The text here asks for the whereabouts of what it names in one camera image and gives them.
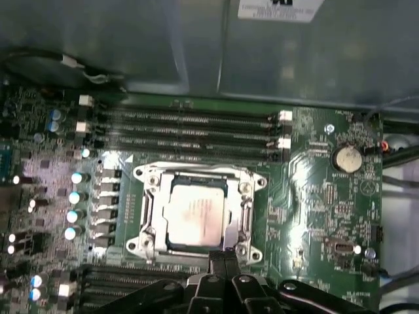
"electrolytic capacitor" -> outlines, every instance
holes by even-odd
[[[9,239],[9,242],[10,243],[19,242],[19,241],[25,239],[26,235],[27,235],[27,232],[26,231],[16,232],[14,234],[9,234],[9,238],[8,239]]]
[[[83,219],[85,216],[82,209],[74,209],[67,213],[66,219],[70,224],[74,224],[76,221]]]
[[[63,122],[65,120],[65,114],[59,109],[52,110],[50,112],[50,117],[51,117],[51,120],[57,121],[57,122]]]
[[[31,290],[31,292],[29,292],[29,299],[34,302],[40,299],[45,299],[46,293],[47,293],[46,287],[34,288]]]
[[[368,258],[369,260],[373,260],[377,256],[377,253],[372,247],[367,247],[367,249],[364,252],[364,255],[365,255],[365,258]]]
[[[66,240],[74,240],[77,236],[83,233],[83,229],[80,226],[72,226],[65,229],[64,237]]]
[[[42,143],[45,140],[45,136],[42,133],[33,134],[33,141],[35,143]]]
[[[13,184],[32,184],[33,178],[31,177],[25,177],[23,175],[15,175],[13,177]]]
[[[82,182],[87,182],[90,180],[90,175],[87,173],[81,173],[81,172],[74,172],[71,175],[71,182],[74,184],[79,184]]]
[[[31,278],[31,285],[33,288],[39,288],[42,285],[46,285],[48,283],[48,279],[49,276],[47,273],[40,273]]]
[[[88,199],[88,195],[84,192],[72,192],[68,195],[68,200],[71,204],[75,205],[81,201]]]
[[[64,131],[64,128],[62,125],[60,125],[57,121],[51,121],[48,123],[48,131],[52,133],[61,134]]]
[[[35,208],[35,207],[39,208],[39,207],[43,207],[43,206],[48,206],[48,200],[32,198],[29,201],[29,206],[32,207],[32,208]]]

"capacitor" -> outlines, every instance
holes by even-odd
[[[70,193],[70,195],[68,195],[68,200],[73,205],[87,199],[88,199],[88,196],[84,192],[72,192]]]
[[[13,184],[32,184],[33,178],[31,177],[25,177],[23,175],[15,175],[13,177]]]
[[[25,242],[18,242],[18,243],[13,243],[12,245],[9,245],[7,247],[7,252],[10,255],[13,255],[14,253],[23,251],[24,253],[28,253],[28,251],[31,248],[31,241],[25,241]]]
[[[50,117],[52,121],[63,122],[65,120],[65,114],[59,109],[52,110]]]
[[[332,165],[341,172],[355,173],[362,163],[362,154],[354,146],[339,147],[332,153]]]
[[[40,207],[43,207],[43,206],[48,206],[48,200],[42,199],[42,198],[41,199],[32,198],[29,201],[29,206],[32,207],[32,208],[40,208]]]
[[[76,221],[84,218],[84,211],[81,209],[74,209],[67,213],[66,219],[70,224],[74,224]]]
[[[25,260],[23,262],[17,263],[14,266],[6,268],[4,270],[4,274],[6,275],[7,279],[12,280],[27,275],[29,269],[29,261]]]
[[[39,288],[42,285],[46,285],[48,283],[48,279],[49,276],[47,273],[40,273],[31,278],[31,285],[33,288]]]
[[[33,134],[33,141],[35,143],[42,143],[45,140],[45,136],[42,133]]]
[[[59,124],[57,121],[51,121],[48,123],[47,127],[49,132],[61,134],[64,131],[64,128],[61,124]]]
[[[84,148],[81,150],[81,156],[83,158],[91,158],[96,156],[96,152],[94,150],[91,150],[89,148]]]
[[[16,232],[14,234],[9,234],[9,242],[10,243],[14,243],[14,242],[19,242],[23,239],[26,238],[27,232],[23,231],[23,232]]]
[[[359,255],[359,254],[361,254],[361,252],[362,252],[361,245],[355,245],[355,246],[354,246],[354,253],[355,253],[356,255]]]
[[[10,281],[4,275],[0,275],[0,295],[6,294],[8,291],[18,286],[14,281]]]
[[[87,182],[90,180],[90,176],[87,173],[81,173],[81,172],[74,172],[71,175],[71,182],[74,184],[79,184],[82,182]]]
[[[40,299],[45,299],[46,293],[47,293],[46,287],[34,288],[31,290],[31,292],[29,292],[29,299],[34,302]]]
[[[72,226],[65,229],[64,237],[66,240],[74,240],[77,236],[83,233],[83,229],[80,226]]]
[[[367,247],[367,249],[365,249],[364,255],[365,255],[365,258],[368,258],[369,260],[373,260],[377,256],[377,253],[372,247]]]

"screw hole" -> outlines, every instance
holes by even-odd
[[[264,186],[266,184],[266,181],[264,179],[259,179],[257,181],[257,184],[260,185],[260,186]]]

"solid capacitor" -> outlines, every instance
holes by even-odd
[[[42,207],[42,206],[48,206],[48,200],[32,198],[29,201],[29,206],[32,207],[32,208],[35,208],[35,207],[38,208],[38,207]]]
[[[81,150],[81,156],[83,158],[91,158],[91,157],[95,157],[96,153],[94,150],[91,150],[89,148],[84,148]]]
[[[90,180],[90,176],[87,173],[81,173],[81,172],[74,172],[71,175],[71,182],[74,184],[79,184],[82,182],[87,182]]]
[[[80,226],[72,226],[65,229],[64,237],[66,240],[74,240],[77,236],[83,233],[83,229]]]
[[[20,240],[25,239],[26,235],[27,235],[27,232],[26,231],[16,232],[14,234],[9,234],[9,238],[8,239],[9,239],[9,242],[10,243],[19,242]]]
[[[68,195],[68,200],[71,204],[75,205],[80,201],[87,200],[87,194],[84,192],[72,192]]]
[[[13,184],[32,184],[33,178],[31,177],[25,177],[23,175],[15,175],[13,177]]]
[[[67,213],[66,219],[70,224],[74,224],[76,221],[84,218],[84,211],[81,209],[74,209]]]

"black connector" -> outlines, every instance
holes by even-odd
[[[371,225],[371,241],[381,243],[383,240],[383,229],[382,226],[377,224]]]

